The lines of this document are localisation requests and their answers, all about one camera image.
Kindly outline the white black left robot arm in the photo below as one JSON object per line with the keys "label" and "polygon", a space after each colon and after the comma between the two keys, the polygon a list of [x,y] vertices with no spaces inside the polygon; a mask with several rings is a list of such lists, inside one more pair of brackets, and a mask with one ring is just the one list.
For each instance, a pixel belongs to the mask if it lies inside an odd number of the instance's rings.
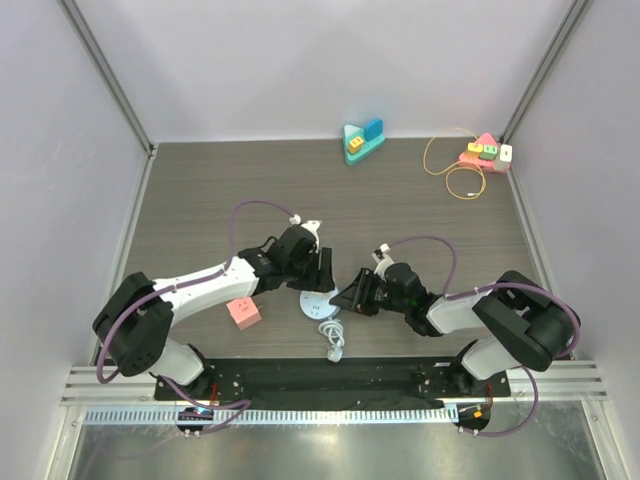
{"label": "white black left robot arm", "polygon": [[151,280],[142,272],[129,275],[92,325],[103,356],[110,357],[125,377],[148,373],[176,385],[190,399],[205,397],[214,383],[214,369],[195,347],[171,340],[171,328],[216,305],[281,286],[332,291],[332,251],[320,244],[320,226],[318,220],[292,225],[263,246],[182,277]]}

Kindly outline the pink cube socket adapter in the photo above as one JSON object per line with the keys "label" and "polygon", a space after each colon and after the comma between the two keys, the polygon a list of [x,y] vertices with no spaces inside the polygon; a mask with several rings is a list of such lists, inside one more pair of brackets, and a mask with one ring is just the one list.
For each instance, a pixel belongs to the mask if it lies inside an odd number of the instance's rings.
{"label": "pink cube socket adapter", "polygon": [[262,319],[259,308],[251,297],[234,299],[226,304],[226,308],[240,331],[248,329]]}

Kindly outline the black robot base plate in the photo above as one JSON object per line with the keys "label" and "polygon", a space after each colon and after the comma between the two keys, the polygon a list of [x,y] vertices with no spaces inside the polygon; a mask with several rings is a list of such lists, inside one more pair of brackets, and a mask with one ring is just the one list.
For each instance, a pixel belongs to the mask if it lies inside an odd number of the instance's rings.
{"label": "black robot base plate", "polygon": [[230,403],[247,398],[256,406],[284,400],[316,400],[326,394],[358,400],[364,392],[424,399],[511,395],[502,371],[468,393],[449,372],[451,357],[360,357],[332,363],[324,358],[206,359],[204,377],[181,390],[198,400]]}

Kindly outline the light blue round power strip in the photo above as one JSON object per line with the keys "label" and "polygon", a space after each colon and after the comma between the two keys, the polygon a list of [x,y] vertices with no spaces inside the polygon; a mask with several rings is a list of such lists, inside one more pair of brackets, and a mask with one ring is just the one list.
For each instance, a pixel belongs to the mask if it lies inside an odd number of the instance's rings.
{"label": "light blue round power strip", "polygon": [[339,293],[338,288],[329,292],[302,291],[299,297],[299,305],[302,313],[317,322],[334,319],[340,308],[331,303],[331,300]]}

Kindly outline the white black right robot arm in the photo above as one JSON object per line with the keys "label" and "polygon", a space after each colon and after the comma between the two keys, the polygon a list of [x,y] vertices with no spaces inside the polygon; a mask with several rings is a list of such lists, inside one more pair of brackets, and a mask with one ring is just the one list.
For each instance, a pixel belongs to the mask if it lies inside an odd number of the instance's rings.
{"label": "white black right robot arm", "polygon": [[547,370],[575,346],[580,332],[571,307],[515,270],[493,284],[447,296],[428,291],[406,263],[363,268],[330,303],[369,317],[381,310],[401,314],[424,337],[485,327],[491,335],[464,347],[441,375],[447,388],[463,396],[479,394],[502,371]]}

